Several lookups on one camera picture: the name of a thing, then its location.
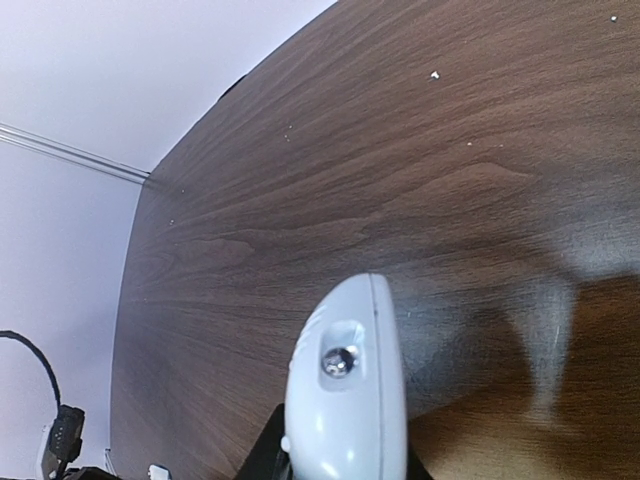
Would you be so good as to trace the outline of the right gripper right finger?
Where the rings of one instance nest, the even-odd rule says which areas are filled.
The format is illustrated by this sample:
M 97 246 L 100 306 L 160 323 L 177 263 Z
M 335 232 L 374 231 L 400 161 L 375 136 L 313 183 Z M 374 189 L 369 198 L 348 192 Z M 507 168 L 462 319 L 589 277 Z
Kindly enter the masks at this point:
M 407 471 L 406 480 L 434 480 L 434 477 L 427 471 L 426 467 L 418 457 L 416 450 L 408 441 L 407 446 Z

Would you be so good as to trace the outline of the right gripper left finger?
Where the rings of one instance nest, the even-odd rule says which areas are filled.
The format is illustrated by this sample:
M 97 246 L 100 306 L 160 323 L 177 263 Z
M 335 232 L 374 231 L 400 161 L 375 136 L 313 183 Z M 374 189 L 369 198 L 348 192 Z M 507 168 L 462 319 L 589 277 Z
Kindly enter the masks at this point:
M 292 479 L 288 454 L 281 448 L 284 437 L 284 405 L 278 404 L 258 436 L 235 480 Z

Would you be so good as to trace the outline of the white remote control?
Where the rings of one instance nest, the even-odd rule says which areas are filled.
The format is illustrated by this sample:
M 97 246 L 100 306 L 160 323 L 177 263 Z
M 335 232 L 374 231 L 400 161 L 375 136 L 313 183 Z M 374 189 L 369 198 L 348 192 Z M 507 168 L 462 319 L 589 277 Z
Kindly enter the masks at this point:
M 283 450 L 296 479 L 403 479 L 408 418 L 386 278 L 335 286 L 306 320 L 290 363 Z

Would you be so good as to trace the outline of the white battery cover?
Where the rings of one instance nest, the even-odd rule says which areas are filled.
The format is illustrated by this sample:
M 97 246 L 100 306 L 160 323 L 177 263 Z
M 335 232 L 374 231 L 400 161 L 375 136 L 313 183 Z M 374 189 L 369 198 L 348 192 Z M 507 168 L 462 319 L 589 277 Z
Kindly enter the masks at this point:
M 150 480 L 171 480 L 170 471 L 163 466 L 151 464 L 148 468 L 148 477 Z

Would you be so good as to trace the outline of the left aluminium frame post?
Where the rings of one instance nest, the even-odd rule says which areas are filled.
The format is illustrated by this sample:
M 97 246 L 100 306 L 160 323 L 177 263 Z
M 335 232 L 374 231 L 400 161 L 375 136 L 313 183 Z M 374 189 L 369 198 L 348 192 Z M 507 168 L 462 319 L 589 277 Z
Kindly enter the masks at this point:
M 149 172 L 136 167 L 115 162 L 106 157 L 7 124 L 1 124 L 1 141 L 33 153 L 139 185 L 142 185 L 150 175 Z

